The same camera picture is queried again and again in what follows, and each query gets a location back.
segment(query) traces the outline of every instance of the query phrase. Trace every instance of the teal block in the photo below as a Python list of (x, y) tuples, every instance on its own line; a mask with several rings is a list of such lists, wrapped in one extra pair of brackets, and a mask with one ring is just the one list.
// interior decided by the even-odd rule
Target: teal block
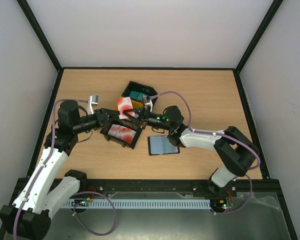
[(129, 94), (129, 97), (132, 98), (132, 99), (138, 99), (139, 94), (140, 94), (140, 92), (131, 91), (130, 94)]
[(137, 97), (137, 100), (138, 101), (142, 101), (143, 96), (145, 96), (145, 94), (142, 93), (142, 92), (140, 92), (139, 95), (138, 95), (138, 97)]

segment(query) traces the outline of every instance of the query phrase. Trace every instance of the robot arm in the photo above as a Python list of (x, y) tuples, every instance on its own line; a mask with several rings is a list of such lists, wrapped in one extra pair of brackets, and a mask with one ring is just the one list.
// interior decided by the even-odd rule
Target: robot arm
[(233, 148), (232, 145), (235, 142), (222, 135), (228, 135), (244, 143), (259, 154), (258, 148), (234, 126), (229, 126), (226, 130), (196, 132), (183, 124), (184, 117), (177, 106), (169, 106), (162, 114), (157, 114), (151, 112), (149, 97), (144, 96), (142, 101), (144, 108), (133, 110), (133, 112), (138, 113), (138, 118), (129, 114), (131, 110), (123, 112), (135, 124), (139, 123), (143, 129), (146, 126), (151, 126), (154, 129), (168, 130), (167, 138), (174, 146), (198, 147), (218, 153), (223, 166), (217, 168), (210, 176), (208, 186), (208, 189), (216, 195), (231, 180), (245, 176), (256, 159), (255, 155), (242, 145), (238, 144), (236, 148)]
[(65, 201), (79, 190), (87, 189), (87, 175), (70, 170), (61, 183), (48, 194), (60, 167), (78, 142), (78, 134), (103, 128), (119, 116), (118, 111), (110, 109), (93, 111), (92, 105), (96, 105), (96, 98), (90, 98), (88, 101), (90, 114), (80, 117), (81, 107), (75, 100), (66, 100), (60, 104), (51, 157), (46, 162), (52, 147), (52, 132), (46, 137), (45, 149), (27, 185), (13, 201), (12, 206), (4, 205), (0, 210), (0, 218), (8, 233), (13, 233), (17, 211), (21, 211), (17, 235), (42, 240), (49, 230), (51, 219)]

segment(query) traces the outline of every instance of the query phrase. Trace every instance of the gray wall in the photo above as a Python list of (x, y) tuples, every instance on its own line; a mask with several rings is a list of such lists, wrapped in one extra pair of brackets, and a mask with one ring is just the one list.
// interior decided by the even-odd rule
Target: gray wall
[(62, 66), (234, 68), (272, 0), (28, 0)]
[(17, 1), (0, 0), (0, 209), (26, 176), (56, 75)]
[(300, 239), (300, 0), (283, 1), (241, 78)]

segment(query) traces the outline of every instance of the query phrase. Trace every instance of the wooden table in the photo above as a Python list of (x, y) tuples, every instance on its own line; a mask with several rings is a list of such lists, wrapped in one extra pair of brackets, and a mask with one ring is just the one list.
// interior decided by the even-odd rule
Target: wooden table
[[(236, 126), (250, 137), (234, 75), (229, 70), (66, 69), (56, 99), (87, 100), (96, 93), (98, 108), (113, 109), (129, 81), (151, 86), (158, 93), (180, 93), (190, 105), (194, 128), (225, 130)], [(187, 124), (187, 108), (174, 94), (159, 97), (153, 111), (162, 113), (172, 105), (179, 107)], [(149, 156), (148, 136), (156, 135), (160, 134), (147, 127), (135, 148), (130, 149), (106, 141), (95, 131), (90, 140), (74, 147), (56, 177), (63, 178), (68, 170), (75, 169), (87, 173), (90, 179), (208, 179), (223, 164), (216, 152), (196, 147), (181, 148), (180, 154)], [(82, 133), (79, 140), (86, 137)], [(249, 176), (262, 179), (260, 169), (249, 171)]]

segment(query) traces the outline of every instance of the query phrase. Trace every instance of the cable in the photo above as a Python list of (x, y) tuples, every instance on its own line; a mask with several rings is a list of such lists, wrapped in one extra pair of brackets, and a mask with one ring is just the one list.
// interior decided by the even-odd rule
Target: cable
[(92, 137), (92, 134), (94, 134), (93, 131), (89, 131), (88, 133), (91, 133), (90, 136), (88, 136), (86, 139), (83, 139), (83, 140), (81, 140), (81, 141), (78, 141), (77, 144), (83, 143), (83, 142), (85, 142), (85, 141), (88, 141), (88, 140)]
[(116, 211), (116, 208), (115, 208), (115, 205), (113, 204), (113, 202), (107, 198), (105, 195), (101, 194), (101, 193), (98, 193), (96, 191), (82, 191), (82, 192), (77, 192), (75, 194), (73, 194), (72, 196), (77, 196), (77, 195), (81, 195), (81, 194), (94, 194), (94, 195), (98, 195), (100, 197), (102, 197), (103, 199), (107, 200), (112, 209), (113, 209), (113, 212), (114, 212), (114, 221), (113, 221), (113, 225), (111, 227), (111, 229), (109, 231), (107, 231), (106, 233), (97, 233), (95, 231), (92, 231), (90, 230), (82, 221), (81, 219), (78, 217), (78, 214), (76, 213), (76, 207), (79, 205), (78, 203), (76, 205), (74, 205), (73, 207), (73, 216), (76, 218), (76, 220), (81, 224), (81, 226), (87, 230), (89, 233), (93, 234), (93, 235), (96, 235), (96, 236), (106, 236), (106, 235), (109, 235), (110, 233), (112, 233), (115, 228), (116, 228), (116, 225), (117, 225), (117, 222), (118, 222), (118, 216), (117, 216), (117, 211)]
[(249, 196), (247, 198), (247, 200), (244, 202), (244, 204), (239, 207), (238, 209), (236, 210), (233, 210), (233, 211), (228, 211), (228, 212), (215, 212), (212, 208), (211, 208), (211, 212), (213, 212), (214, 215), (228, 215), (228, 214), (234, 214), (234, 213), (237, 213), (239, 212), (240, 210), (242, 210), (247, 204), (248, 202), (250, 201), (251, 199), (251, 196), (252, 196), (252, 181), (251, 181), (251, 178), (246, 174), (245, 175), (248, 179), (249, 179), (249, 183), (250, 183), (250, 192), (249, 192)]
[[(63, 101), (67, 101), (67, 100), (73, 100), (73, 99), (60, 99), (58, 101), (56, 101), (54, 104), (53, 104), (53, 108), (52, 108), (52, 139), (51, 139), (51, 147), (50, 147), (50, 152), (49, 152), (49, 155), (48, 157), (44, 160), (43, 164), (46, 165), (47, 162), (49, 161), (49, 159), (51, 158), (53, 152), (54, 152), (54, 146), (55, 146), (55, 137), (56, 137), (56, 106), (58, 103), (60, 102), (63, 102)], [(78, 103), (88, 103), (87, 100), (75, 100), (77, 101)], [(30, 195), (30, 192), (36, 182), (36, 180), (38, 179), (40, 173), (42, 172), (42, 170), (44, 169), (43, 166), (41, 166), (39, 168), (39, 170), (36, 172), (35, 176), (33, 177), (24, 197), (27, 199)], [(18, 221), (19, 221), (19, 217), (20, 217), (20, 214), (21, 214), (21, 211), (22, 209), (24, 208), (26, 202), (25, 201), (22, 201), (22, 203), (20, 204), (19, 206), (19, 209), (18, 211), (16, 212), (16, 215), (15, 215), (15, 219), (14, 219), (14, 223), (13, 223), (13, 240), (18, 240), (18, 236), (17, 236), (17, 226), (18, 226)]]
[(96, 192), (96, 191), (97, 191), (93, 186), (90, 186), (90, 187), (88, 187), (87, 189), (88, 189), (88, 190), (92, 190), (93, 192)]
[(211, 132), (211, 131), (206, 131), (206, 130), (197, 130), (197, 129), (194, 129), (191, 127), (191, 120), (192, 120), (192, 115), (191, 115), (191, 110), (190, 110), (190, 107), (189, 107), (189, 104), (187, 103), (186, 99), (180, 95), (180, 93), (176, 92), (176, 91), (165, 91), (165, 92), (162, 92), (160, 94), (157, 94), (157, 95), (154, 95), (154, 96), (151, 96), (150, 99), (156, 99), (158, 98), (159, 96), (161, 95), (165, 95), (165, 94), (176, 94), (178, 95), (184, 102), (184, 104), (186, 105), (186, 108), (188, 109), (188, 112), (189, 112), (189, 122), (188, 122), (188, 128), (190, 131), (192, 131), (193, 133), (197, 133), (197, 134), (206, 134), (206, 135), (211, 135), (211, 136), (214, 136), (214, 133), (216, 136), (220, 136), (220, 137), (224, 137), (226, 139), (230, 139), (232, 140), (233, 142), (243, 146), (244, 148), (246, 148), (247, 150), (249, 150), (256, 158), (257, 160), (257, 164), (255, 166), (252, 166), (250, 168), (248, 168), (248, 170), (253, 170), (253, 169), (257, 169), (258, 167), (260, 167), (260, 164), (261, 164), (261, 159), (260, 157), (258, 156), (258, 154), (251, 148), (249, 147), (248, 145), (246, 145), (245, 143), (235, 139), (234, 137), (231, 137), (231, 136), (228, 136), (224, 133), (219, 133), (219, 132)]
[(56, 124), (57, 124), (57, 122), (59, 122), (59, 120), (57, 119), (57, 120), (55, 120), (55, 122), (54, 122), (54, 127), (56, 127)]
[(224, 191), (229, 195), (229, 198), (228, 198), (228, 199), (230, 199), (231, 202), (233, 203), (233, 205), (235, 205), (234, 198), (232, 197), (232, 195), (231, 195), (231, 193), (229, 192), (229, 190), (228, 190), (228, 189), (225, 189)]
[[(243, 142), (241, 142), (241, 141), (235, 139), (234, 137), (228, 136), (228, 135), (226, 135), (226, 134), (224, 134), (224, 133), (213, 132), (213, 131), (206, 131), (206, 130), (196, 130), (196, 129), (192, 128), (192, 127), (191, 127), (192, 115), (191, 115), (191, 110), (190, 110), (189, 104), (187, 103), (186, 99), (185, 99), (183, 96), (181, 96), (180, 93), (178, 93), (178, 92), (176, 92), (176, 91), (165, 91), (165, 92), (162, 92), (162, 93), (160, 93), (160, 94), (151, 96), (150, 99), (156, 99), (156, 98), (158, 98), (159, 96), (165, 95), (165, 94), (176, 94), (176, 95), (178, 95), (178, 96), (183, 100), (183, 102), (184, 102), (184, 104), (185, 104), (185, 106), (186, 106), (186, 108), (188, 109), (188, 112), (189, 112), (188, 128), (189, 128), (190, 131), (192, 131), (193, 133), (206, 134), (206, 135), (211, 135), (211, 136), (214, 136), (214, 134), (215, 134), (216, 136), (220, 136), (220, 137), (224, 137), (224, 138), (230, 139), (230, 140), (232, 140), (233, 142), (235, 142), (235, 143), (237, 143), (237, 144), (243, 146), (243, 147), (246, 148), (247, 150), (249, 150), (249, 151), (255, 156), (255, 158), (256, 158), (256, 160), (257, 160), (257, 164), (256, 164), (255, 166), (253, 166), (253, 167), (248, 168), (248, 170), (257, 169), (257, 168), (260, 166), (260, 164), (261, 164), (261, 159), (260, 159), (260, 157), (258, 156), (258, 154), (257, 154), (251, 147), (249, 147), (249, 146), (246, 145), (245, 143), (243, 143)], [(251, 198), (251, 195), (252, 195), (252, 188), (253, 188), (253, 187), (252, 187), (252, 181), (251, 181), (250, 177), (249, 177), (248, 175), (245, 175), (245, 176), (249, 179), (249, 182), (250, 182), (250, 193), (249, 193), (248, 199), (247, 199), (246, 202), (245, 202), (241, 207), (239, 207), (238, 209), (236, 209), (236, 210), (234, 210), (234, 211), (231, 211), (231, 212), (224, 212), (224, 213), (221, 213), (222, 215), (226, 215), (226, 214), (230, 214), (230, 213), (236, 213), (236, 212), (238, 212), (239, 210), (243, 209), (243, 208), (247, 205), (247, 203), (249, 202), (249, 200), (250, 200), (250, 198)], [(211, 209), (211, 211), (212, 211), (215, 215), (216, 215), (216, 214), (219, 215), (219, 213), (214, 212), (213, 209)]]
[(164, 129), (162, 131), (155, 131), (155, 128), (152, 126), (151, 130), (152, 130), (152, 132), (157, 133), (157, 134), (165, 134), (165, 130)]

